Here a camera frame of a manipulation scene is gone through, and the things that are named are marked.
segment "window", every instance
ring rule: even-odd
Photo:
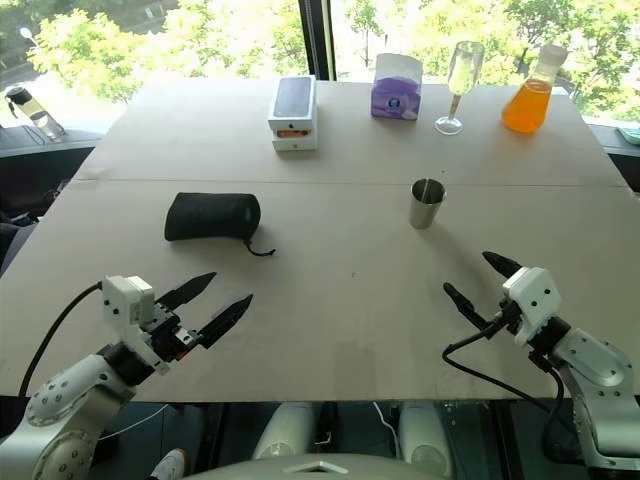
[[[154,77],[306,73],[297,0],[0,0],[2,90],[67,128],[110,124]],[[0,124],[24,120],[0,101]]]
[[[541,45],[565,45],[557,85],[586,120],[640,120],[637,0],[0,0],[0,86],[23,83],[64,126],[87,129],[158,77],[311,68],[370,82],[376,55],[397,52],[443,83],[462,39],[485,45],[480,82],[492,85],[520,84]],[[0,124],[23,122],[0,101]]]
[[[338,79],[372,81],[375,57],[423,62],[444,83],[456,42],[486,47],[480,83],[518,85],[541,45],[569,50],[557,78],[592,123],[640,121],[636,0],[332,0]]]

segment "glass stem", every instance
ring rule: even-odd
[[[456,110],[458,110],[458,105],[460,104],[460,99],[462,95],[454,95],[453,100],[451,100],[451,108],[449,109],[449,120],[453,120],[453,117],[456,116]]]

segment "stainless steel cup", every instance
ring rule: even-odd
[[[432,178],[422,178],[411,187],[411,213],[413,228],[428,228],[438,213],[445,197],[444,187]]]

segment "champagne flute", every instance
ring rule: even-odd
[[[440,117],[434,126],[443,135],[456,135],[462,131],[462,122],[455,117],[460,97],[471,91],[478,81],[484,47],[478,42],[458,42],[449,65],[449,91],[453,93],[449,115]]]

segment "glass bottle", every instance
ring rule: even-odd
[[[31,96],[26,88],[20,86],[10,88],[5,99],[14,117],[18,118],[14,108],[14,105],[17,105],[51,141],[59,141],[65,134],[64,128]]]
[[[566,48],[557,45],[542,47],[535,68],[502,110],[502,122],[507,128],[519,133],[533,133],[542,126],[556,74],[566,59]]]

